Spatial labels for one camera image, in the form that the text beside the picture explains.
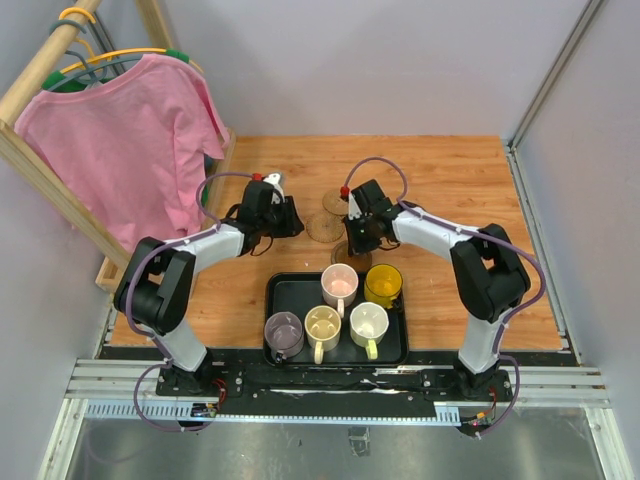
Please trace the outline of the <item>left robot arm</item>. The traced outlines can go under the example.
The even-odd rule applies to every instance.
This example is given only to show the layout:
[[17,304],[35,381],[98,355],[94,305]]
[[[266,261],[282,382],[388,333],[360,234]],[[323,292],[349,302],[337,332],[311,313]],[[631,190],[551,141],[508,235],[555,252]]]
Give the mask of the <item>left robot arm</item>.
[[262,239],[291,238],[304,226],[280,173],[258,175],[240,203],[202,232],[173,240],[140,240],[114,295],[132,331],[151,339],[165,377],[181,393],[200,396],[214,383],[213,359],[186,320],[194,277],[215,264],[253,254]]

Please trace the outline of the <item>yellow transparent cup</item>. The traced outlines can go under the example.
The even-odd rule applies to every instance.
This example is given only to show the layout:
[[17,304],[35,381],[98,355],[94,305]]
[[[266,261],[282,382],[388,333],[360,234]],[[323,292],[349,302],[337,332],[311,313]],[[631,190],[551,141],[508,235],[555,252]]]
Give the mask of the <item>yellow transparent cup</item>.
[[387,310],[394,307],[403,287],[400,271],[388,264],[372,266],[365,277],[364,298]]

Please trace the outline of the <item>woven rattan coaster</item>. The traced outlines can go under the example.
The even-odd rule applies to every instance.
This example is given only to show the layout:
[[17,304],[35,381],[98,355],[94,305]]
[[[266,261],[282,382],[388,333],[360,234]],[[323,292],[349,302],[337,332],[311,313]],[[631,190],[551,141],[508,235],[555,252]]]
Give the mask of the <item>woven rattan coaster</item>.
[[306,222],[309,237],[319,243],[332,243],[339,240],[345,231],[342,219],[327,211],[317,212]]
[[341,197],[339,189],[327,191],[323,196],[322,205],[327,212],[336,216],[344,217],[349,211],[348,201]]

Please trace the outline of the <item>dark wooden coaster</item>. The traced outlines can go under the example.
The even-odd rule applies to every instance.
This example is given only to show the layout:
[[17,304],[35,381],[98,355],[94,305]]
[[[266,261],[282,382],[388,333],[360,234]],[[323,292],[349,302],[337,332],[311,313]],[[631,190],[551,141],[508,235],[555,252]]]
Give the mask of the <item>dark wooden coaster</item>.
[[370,252],[351,255],[349,253],[349,243],[347,241],[342,241],[333,248],[330,263],[346,264],[356,272],[362,273],[368,271],[372,267],[373,260]]

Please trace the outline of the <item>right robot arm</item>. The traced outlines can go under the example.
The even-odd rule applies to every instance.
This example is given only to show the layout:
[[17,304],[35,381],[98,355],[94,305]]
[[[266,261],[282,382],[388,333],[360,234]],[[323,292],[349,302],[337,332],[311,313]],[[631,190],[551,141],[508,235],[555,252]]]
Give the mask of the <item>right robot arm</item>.
[[504,322],[531,287],[505,230],[494,223],[468,227],[431,215],[412,202],[393,203],[375,180],[355,189],[342,186],[339,195],[348,204],[344,224],[351,254],[371,252],[388,241],[419,247],[451,263],[468,312],[453,387],[463,399],[480,397],[499,368]]

